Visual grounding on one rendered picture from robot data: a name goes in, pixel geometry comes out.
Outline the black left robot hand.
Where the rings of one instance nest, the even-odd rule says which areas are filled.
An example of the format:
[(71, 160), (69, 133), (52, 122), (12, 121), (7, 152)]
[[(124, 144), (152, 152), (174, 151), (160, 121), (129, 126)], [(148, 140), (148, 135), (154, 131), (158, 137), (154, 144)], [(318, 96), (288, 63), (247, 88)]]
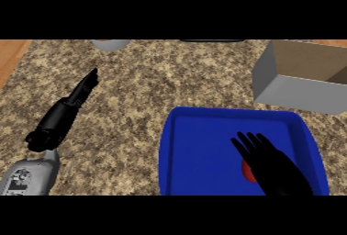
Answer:
[(74, 124), (78, 109), (98, 84), (98, 69), (93, 69), (81, 79), (71, 94), (56, 101), (41, 118), (36, 130), (28, 133), (25, 142), (31, 151), (52, 151), (62, 143)]

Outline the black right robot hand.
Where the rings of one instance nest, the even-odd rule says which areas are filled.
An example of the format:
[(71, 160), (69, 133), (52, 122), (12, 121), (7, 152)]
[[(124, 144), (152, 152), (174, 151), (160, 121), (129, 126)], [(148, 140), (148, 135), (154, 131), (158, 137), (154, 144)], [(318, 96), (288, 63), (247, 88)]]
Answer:
[(263, 134), (238, 132), (230, 142), (266, 196), (313, 196), (303, 172)]

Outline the red tomato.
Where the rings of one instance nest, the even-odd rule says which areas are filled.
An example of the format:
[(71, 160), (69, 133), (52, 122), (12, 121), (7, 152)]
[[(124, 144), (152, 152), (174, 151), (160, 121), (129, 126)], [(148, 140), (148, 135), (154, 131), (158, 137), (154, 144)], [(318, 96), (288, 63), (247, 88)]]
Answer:
[(253, 175), (251, 167), (244, 159), (241, 160), (241, 172), (248, 182), (257, 183), (256, 177)]

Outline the blue plastic tray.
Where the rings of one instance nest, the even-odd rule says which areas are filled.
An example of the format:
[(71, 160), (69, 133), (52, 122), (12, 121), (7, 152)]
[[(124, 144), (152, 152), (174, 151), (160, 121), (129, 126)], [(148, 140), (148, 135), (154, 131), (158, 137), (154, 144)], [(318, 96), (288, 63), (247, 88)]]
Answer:
[(164, 196), (260, 196), (230, 142), (260, 133), (288, 155), (313, 194), (329, 194), (322, 156), (301, 117), (288, 111), (177, 107), (165, 120), (158, 149), (158, 187)]

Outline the grey cardboard box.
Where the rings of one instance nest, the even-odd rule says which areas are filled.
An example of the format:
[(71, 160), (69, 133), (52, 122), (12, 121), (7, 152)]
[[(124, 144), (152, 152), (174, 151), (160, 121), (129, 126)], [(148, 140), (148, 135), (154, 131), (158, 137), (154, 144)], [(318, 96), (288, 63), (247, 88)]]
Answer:
[(347, 111), (347, 48), (275, 39), (253, 69), (254, 102), (338, 115)]

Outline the grey round container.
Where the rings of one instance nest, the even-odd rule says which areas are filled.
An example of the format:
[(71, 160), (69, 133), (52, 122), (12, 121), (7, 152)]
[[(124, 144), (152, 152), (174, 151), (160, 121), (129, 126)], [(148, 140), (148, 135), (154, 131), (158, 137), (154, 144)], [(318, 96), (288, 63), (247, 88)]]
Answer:
[(123, 49), (129, 43), (129, 39), (92, 40), (93, 46), (102, 51), (117, 51)]

